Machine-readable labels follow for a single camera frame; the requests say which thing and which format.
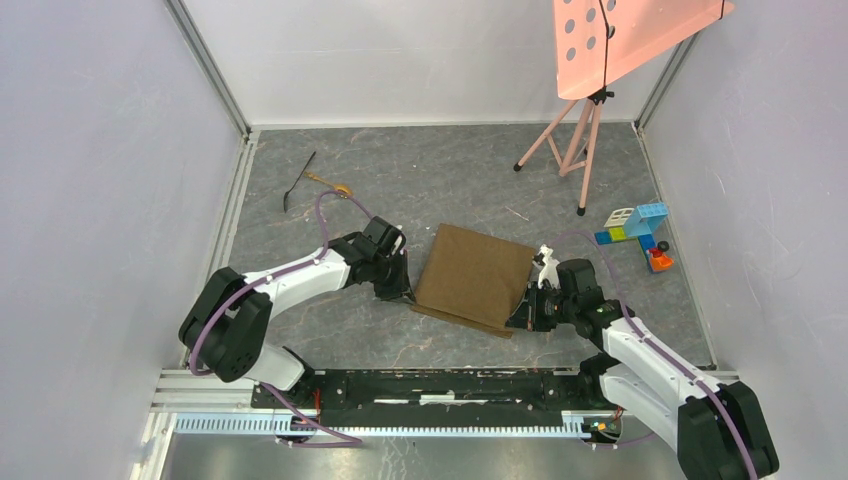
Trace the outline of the brown cloth napkin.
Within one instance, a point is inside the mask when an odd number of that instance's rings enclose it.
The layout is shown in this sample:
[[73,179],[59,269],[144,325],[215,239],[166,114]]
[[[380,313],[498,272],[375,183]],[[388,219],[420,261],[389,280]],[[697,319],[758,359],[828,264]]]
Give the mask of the brown cloth napkin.
[[442,223],[415,289],[412,310],[509,339],[536,250]]

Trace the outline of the gold spoon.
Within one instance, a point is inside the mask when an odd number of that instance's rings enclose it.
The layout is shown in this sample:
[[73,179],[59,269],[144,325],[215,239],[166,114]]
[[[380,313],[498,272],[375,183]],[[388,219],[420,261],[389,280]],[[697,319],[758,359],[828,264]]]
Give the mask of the gold spoon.
[[330,187],[337,192],[340,192],[342,194],[342,196],[345,197],[345,198],[353,196],[352,189],[345,184],[330,182],[330,181],[328,181],[328,180],[326,180],[326,179],[324,179],[324,178],[322,178],[322,177],[320,177],[320,176],[318,176],[318,175],[316,175],[312,172],[309,172],[309,171],[305,172],[303,174],[303,176],[307,179],[313,180],[313,181],[318,182],[320,184],[323,184],[327,187]]

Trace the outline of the black fork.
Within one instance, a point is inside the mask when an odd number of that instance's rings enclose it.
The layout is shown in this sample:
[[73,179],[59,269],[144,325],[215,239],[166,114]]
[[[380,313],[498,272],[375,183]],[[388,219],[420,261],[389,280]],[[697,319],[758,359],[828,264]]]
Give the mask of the black fork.
[[296,186],[297,186],[298,182],[299,182],[299,181],[303,178],[304,174],[306,173],[306,170],[308,169],[308,167],[309,167],[309,166],[310,166],[310,164],[312,163],[312,161],[313,161],[313,159],[315,158],[316,154],[317,154],[317,150],[316,150],[316,151],[313,151],[313,152],[310,154],[310,156],[309,156],[309,157],[308,157],[308,159],[306,160],[305,164],[303,165],[303,167],[302,167],[302,169],[301,169],[300,173],[299,173],[299,174],[295,177],[295,180],[292,182],[292,185],[290,186],[290,188],[289,188],[287,191],[285,191],[285,192],[284,192],[284,195],[283,195],[283,212],[284,212],[284,213],[287,213],[287,212],[288,212],[288,210],[289,210],[289,206],[290,206],[290,195],[291,195],[291,193],[292,193],[292,192],[294,191],[294,189],[296,188]]

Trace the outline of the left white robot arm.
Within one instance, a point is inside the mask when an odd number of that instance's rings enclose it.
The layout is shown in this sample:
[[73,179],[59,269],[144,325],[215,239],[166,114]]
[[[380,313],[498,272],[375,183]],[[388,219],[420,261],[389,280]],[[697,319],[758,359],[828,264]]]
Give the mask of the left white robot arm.
[[241,274],[215,271],[187,317],[178,338],[193,368],[205,366],[224,383],[247,378],[275,387],[290,407],[314,394],[308,364],[266,339],[271,319],[328,292],[368,283],[381,301],[414,302],[408,276],[406,237],[379,216],[366,227],[327,240],[311,254],[278,267]]

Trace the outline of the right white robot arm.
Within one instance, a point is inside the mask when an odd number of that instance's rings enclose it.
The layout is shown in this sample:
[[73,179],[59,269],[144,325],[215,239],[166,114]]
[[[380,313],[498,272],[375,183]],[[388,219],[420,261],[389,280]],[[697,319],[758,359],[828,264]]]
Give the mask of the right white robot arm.
[[779,470],[752,388],[722,381],[674,352],[630,307],[605,297],[589,260],[537,254],[533,262],[539,275],[507,324],[534,332],[570,324],[598,348],[579,366],[585,405],[630,412],[673,449],[688,479],[763,479]]

